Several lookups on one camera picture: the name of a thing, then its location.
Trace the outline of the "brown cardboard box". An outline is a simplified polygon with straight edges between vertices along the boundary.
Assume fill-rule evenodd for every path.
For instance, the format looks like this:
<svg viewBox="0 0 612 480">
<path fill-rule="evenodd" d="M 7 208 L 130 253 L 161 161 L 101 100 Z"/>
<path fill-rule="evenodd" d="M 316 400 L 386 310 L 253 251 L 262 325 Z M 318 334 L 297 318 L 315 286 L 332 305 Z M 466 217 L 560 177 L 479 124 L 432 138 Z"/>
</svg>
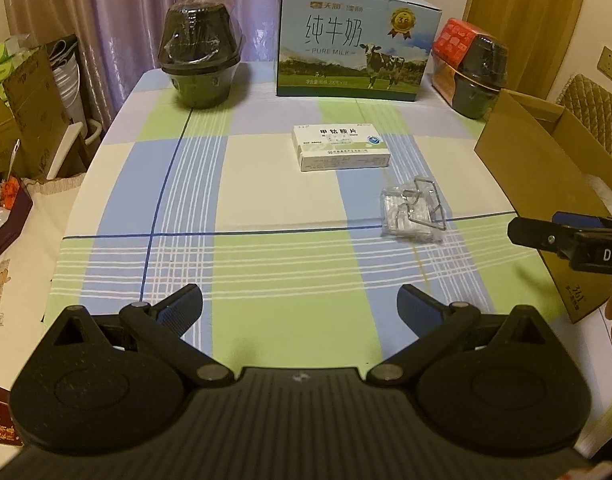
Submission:
<svg viewBox="0 0 612 480">
<path fill-rule="evenodd" d="M 612 194 L 612 157 L 562 106 L 501 91 L 475 151 L 512 203 L 517 217 L 551 221 L 558 211 L 612 217 L 599 191 L 592 187 L 598 182 Z M 577 234 L 612 235 L 612 231 Z M 535 250 L 572 322 L 608 299 L 612 275 L 576 271 L 568 260 Z"/>
</svg>

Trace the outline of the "clear bag with metal clip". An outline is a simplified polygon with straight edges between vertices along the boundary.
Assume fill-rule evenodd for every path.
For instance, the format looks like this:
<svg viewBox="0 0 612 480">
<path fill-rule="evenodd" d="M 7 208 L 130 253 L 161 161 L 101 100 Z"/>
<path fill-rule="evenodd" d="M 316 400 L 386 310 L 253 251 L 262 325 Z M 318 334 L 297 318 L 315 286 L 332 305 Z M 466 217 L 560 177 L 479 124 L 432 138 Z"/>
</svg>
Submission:
<svg viewBox="0 0 612 480">
<path fill-rule="evenodd" d="M 415 243 L 438 243 L 447 229 L 436 183 L 417 176 L 381 192 L 382 233 Z"/>
</svg>

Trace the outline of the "checkered tablecloth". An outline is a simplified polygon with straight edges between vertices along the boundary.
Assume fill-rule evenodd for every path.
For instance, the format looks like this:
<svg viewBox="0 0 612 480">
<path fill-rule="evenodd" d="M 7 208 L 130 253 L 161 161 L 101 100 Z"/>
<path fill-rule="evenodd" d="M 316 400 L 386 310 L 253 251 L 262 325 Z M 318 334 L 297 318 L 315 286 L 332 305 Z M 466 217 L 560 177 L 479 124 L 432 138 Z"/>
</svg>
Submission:
<svg viewBox="0 0 612 480">
<path fill-rule="evenodd" d="M 298 125 L 372 124 L 383 168 L 301 172 Z M 538 252 L 513 245 L 511 204 L 475 154 L 482 130 L 430 86 L 413 102 L 280 98 L 274 66 L 243 63 L 227 102 L 178 103 L 149 70 L 108 129 L 72 209 L 44 322 L 70 304 L 114 313 L 199 285 L 186 341 L 232 368 L 366 370 L 413 341 L 396 294 L 411 283 L 487 312 L 536 307 L 592 393 L 578 441 L 612 436 L 612 344 L 601 312 L 572 323 Z M 438 243 L 382 233 L 381 192 L 422 176 L 440 193 Z"/>
</svg>

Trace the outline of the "black wrapped bowl right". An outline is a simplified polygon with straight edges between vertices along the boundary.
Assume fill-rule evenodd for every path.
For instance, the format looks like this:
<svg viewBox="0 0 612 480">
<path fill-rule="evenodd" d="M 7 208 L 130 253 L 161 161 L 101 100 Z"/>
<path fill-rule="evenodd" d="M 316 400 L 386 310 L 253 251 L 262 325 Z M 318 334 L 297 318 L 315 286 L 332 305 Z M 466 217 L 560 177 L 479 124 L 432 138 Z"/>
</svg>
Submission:
<svg viewBox="0 0 612 480">
<path fill-rule="evenodd" d="M 507 83 L 508 49 L 497 39 L 477 35 L 455 72 L 452 107 L 467 118 L 481 119 Z"/>
</svg>

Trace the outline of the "black wrapped bowl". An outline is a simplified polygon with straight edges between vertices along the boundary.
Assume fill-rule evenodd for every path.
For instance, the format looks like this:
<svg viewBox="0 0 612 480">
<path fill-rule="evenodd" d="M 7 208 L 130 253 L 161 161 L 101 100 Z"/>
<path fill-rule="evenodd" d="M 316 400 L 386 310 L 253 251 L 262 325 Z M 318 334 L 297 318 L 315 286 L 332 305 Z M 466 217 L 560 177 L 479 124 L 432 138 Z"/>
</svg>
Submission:
<svg viewBox="0 0 612 480">
<path fill-rule="evenodd" d="M 452 107 L 467 118 L 481 119 L 507 83 L 508 49 L 497 39 L 477 35 L 455 72 Z"/>
<path fill-rule="evenodd" d="M 179 0 L 167 10 L 157 62 L 184 106 L 210 108 L 228 98 L 244 42 L 230 0 Z"/>
</svg>

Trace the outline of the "dark red gift box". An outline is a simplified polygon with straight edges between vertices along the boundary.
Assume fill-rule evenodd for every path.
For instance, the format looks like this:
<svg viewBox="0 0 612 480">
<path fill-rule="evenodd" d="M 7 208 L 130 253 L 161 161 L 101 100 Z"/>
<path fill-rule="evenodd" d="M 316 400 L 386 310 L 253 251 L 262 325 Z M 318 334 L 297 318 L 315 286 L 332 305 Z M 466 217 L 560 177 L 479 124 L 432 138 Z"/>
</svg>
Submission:
<svg viewBox="0 0 612 480">
<path fill-rule="evenodd" d="M 9 193 L 3 200 L 10 208 L 3 208 L 6 218 L 0 223 L 0 256 L 20 237 L 33 208 L 33 200 L 21 179 L 10 177 L 4 186 L 15 191 L 15 196 Z"/>
</svg>

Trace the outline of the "white medicine box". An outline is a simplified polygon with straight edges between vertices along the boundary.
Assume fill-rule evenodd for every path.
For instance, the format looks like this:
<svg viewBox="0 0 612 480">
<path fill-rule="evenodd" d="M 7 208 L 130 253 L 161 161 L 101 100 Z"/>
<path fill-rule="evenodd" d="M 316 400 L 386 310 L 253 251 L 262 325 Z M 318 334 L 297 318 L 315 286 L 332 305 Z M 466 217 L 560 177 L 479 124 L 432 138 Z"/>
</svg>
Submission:
<svg viewBox="0 0 612 480">
<path fill-rule="evenodd" d="M 298 125 L 292 140 L 301 172 L 383 168 L 391 159 L 372 124 Z"/>
</svg>

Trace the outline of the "brown wooden door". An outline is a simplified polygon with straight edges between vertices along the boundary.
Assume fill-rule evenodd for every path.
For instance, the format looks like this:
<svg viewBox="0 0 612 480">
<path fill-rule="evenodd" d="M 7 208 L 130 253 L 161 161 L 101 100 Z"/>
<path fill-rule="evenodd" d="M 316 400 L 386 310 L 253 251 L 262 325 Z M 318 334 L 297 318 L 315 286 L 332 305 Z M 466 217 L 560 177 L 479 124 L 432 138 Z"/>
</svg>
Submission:
<svg viewBox="0 0 612 480">
<path fill-rule="evenodd" d="M 508 48 L 507 87 L 545 99 L 584 0 L 468 0 L 463 18 Z"/>
</svg>

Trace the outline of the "red snack box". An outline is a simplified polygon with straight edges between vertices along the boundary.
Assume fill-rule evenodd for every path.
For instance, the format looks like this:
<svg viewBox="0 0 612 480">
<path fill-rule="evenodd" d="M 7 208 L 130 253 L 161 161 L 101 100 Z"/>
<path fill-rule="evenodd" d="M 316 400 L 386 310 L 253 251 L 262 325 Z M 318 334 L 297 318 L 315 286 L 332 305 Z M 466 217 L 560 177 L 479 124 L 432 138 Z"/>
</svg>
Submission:
<svg viewBox="0 0 612 480">
<path fill-rule="evenodd" d="M 458 68 L 473 41 L 483 31 L 465 21 L 450 18 L 435 39 L 432 53 L 452 68 Z"/>
</svg>

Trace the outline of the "cardboard boxes on floor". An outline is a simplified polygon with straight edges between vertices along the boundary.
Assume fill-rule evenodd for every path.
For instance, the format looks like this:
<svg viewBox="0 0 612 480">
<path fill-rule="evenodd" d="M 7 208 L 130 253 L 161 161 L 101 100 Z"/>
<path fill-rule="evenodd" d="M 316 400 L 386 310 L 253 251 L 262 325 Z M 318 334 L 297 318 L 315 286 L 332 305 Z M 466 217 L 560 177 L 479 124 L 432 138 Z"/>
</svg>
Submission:
<svg viewBox="0 0 612 480">
<path fill-rule="evenodd" d="M 71 125 L 46 50 L 38 48 L 5 81 L 0 99 L 0 174 L 45 181 Z"/>
</svg>

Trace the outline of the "black wrapped bowl left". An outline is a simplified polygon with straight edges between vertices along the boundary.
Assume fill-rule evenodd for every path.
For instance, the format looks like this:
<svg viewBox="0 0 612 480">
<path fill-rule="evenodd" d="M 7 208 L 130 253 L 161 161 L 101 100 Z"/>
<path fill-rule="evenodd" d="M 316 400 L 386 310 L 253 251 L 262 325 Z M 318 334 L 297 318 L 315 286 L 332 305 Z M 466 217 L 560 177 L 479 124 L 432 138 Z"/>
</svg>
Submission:
<svg viewBox="0 0 612 480">
<path fill-rule="evenodd" d="M 179 0 L 167 10 L 157 62 L 184 106 L 210 108 L 228 98 L 244 42 L 230 0 Z"/>
</svg>

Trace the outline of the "blue milk carton box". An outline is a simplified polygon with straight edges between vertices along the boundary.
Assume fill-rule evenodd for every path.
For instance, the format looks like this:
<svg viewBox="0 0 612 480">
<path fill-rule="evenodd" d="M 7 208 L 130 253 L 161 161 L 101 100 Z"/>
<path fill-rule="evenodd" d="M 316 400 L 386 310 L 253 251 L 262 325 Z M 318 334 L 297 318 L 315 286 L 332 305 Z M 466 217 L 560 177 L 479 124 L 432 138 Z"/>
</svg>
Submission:
<svg viewBox="0 0 612 480">
<path fill-rule="evenodd" d="M 442 10 L 424 0 L 279 0 L 278 96 L 417 99 Z"/>
</svg>

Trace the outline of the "purple curtain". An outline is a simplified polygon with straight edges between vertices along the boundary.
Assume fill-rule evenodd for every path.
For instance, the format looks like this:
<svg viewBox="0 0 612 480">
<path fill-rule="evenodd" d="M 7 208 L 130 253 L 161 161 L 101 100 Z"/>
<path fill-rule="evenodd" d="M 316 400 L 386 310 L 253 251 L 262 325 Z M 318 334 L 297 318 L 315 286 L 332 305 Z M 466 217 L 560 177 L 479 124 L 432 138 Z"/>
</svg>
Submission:
<svg viewBox="0 0 612 480">
<path fill-rule="evenodd" d="M 79 41 L 86 104 L 111 125 L 147 70 L 157 67 L 165 14 L 179 0 L 3 0 L 10 31 L 38 44 L 74 35 Z M 227 0 L 243 30 L 245 61 L 277 54 L 279 0 Z"/>
</svg>

